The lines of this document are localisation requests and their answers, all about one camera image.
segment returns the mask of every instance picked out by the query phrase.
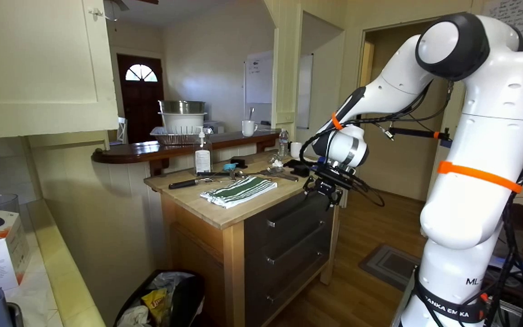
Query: wooden floor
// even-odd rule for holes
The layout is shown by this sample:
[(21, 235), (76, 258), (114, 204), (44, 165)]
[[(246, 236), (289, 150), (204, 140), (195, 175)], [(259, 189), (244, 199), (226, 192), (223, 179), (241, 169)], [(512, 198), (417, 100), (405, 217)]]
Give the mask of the wooden floor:
[(383, 194), (380, 208), (356, 192), (340, 210), (340, 234), (330, 285), (315, 280), (287, 306), (270, 327), (387, 327), (402, 292), (358, 266), (374, 248), (386, 243), (421, 257), (425, 238), (419, 233), (423, 203)]

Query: trash bag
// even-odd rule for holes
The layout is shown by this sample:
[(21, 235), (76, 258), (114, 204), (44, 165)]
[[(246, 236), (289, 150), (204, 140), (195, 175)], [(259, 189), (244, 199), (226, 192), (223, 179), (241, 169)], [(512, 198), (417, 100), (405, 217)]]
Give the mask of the trash bag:
[(126, 300), (113, 327), (190, 327), (204, 299), (201, 275), (157, 270)]

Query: arched window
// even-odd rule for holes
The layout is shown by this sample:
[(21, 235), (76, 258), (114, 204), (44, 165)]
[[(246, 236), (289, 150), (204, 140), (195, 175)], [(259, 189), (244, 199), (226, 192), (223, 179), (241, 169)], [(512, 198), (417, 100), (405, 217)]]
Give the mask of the arched window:
[(152, 69), (143, 64), (130, 66), (124, 79), (127, 81), (158, 81)]

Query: whiteboard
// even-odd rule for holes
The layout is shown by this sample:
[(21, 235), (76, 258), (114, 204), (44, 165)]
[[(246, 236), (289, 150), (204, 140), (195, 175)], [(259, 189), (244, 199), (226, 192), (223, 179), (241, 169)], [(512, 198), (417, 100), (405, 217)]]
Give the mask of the whiteboard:
[(271, 103), (273, 66), (273, 51), (247, 56), (245, 62), (245, 103)]
[[(298, 128), (307, 129), (310, 126), (310, 104), (312, 88), (312, 54), (300, 57), (300, 72), (298, 82), (298, 107), (296, 124)], [(243, 114), (249, 115), (249, 108), (256, 108), (252, 119), (271, 121), (271, 98), (274, 71), (274, 52), (266, 51), (250, 54), (245, 61), (245, 81)]]
[(523, 0), (490, 0), (484, 4), (482, 15), (514, 25), (523, 36)]

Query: chair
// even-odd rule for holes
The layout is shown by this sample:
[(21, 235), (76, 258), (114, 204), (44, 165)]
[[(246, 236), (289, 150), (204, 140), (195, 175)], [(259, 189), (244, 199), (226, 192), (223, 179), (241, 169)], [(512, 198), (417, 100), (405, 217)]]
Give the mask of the chair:
[(126, 144), (126, 118), (118, 117), (118, 130), (116, 131), (116, 142), (110, 142), (110, 145)]

